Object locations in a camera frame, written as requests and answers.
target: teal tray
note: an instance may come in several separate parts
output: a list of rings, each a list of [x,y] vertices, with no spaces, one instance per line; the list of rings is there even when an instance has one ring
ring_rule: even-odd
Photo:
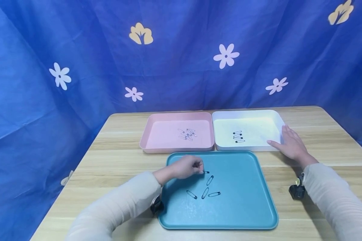
[[[257,157],[247,151],[173,153],[203,158],[209,172],[174,179],[162,190],[165,229],[274,229],[279,217]]]

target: right hand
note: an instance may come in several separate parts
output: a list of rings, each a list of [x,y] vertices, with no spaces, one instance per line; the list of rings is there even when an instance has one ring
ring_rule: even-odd
[[[298,134],[287,125],[282,127],[282,135],[284,144],[279,144],[272,140],[268,140],[267,143],[280,150],[288,158],[296,160],[297,162],[300,162],[310,155]]]
[[[204,173],[204,162],[201,157],[185,155],[178,161],[169,165],[172,169],[173,178],[185,179],[194,174]]]

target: yellow leaf print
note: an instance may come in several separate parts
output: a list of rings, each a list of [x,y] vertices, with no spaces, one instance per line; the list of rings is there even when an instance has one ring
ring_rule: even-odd
[[[346,22],[353,10],[354,6],[351,5],[351,0],[347,0],[345,4],[339,5],[336,10],[328,16],[328,21],[331,25]]]
[[[144,44],[153,43],[152,31],[149,28],[144,28],[142,23],[132,26],[131,31],[129,37],[137,44],[142,44],[142,39]]]

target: beige sleeve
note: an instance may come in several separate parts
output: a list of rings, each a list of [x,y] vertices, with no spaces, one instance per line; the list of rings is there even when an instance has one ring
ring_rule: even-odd
[[[303,184],[340,241],[362,241],[362,202],[348,183],[321,163],[304,169]]]
[[[66,241],[110,241],[123,222],[147,210],[161,186],[154,175],[144,172],[98,199],[75,219]]]

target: blue backdrop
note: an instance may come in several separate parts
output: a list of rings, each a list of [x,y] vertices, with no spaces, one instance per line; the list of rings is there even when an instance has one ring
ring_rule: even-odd
[[[0,240],[112,113],[300,105],[362,145],[362,0],[0,0]]]

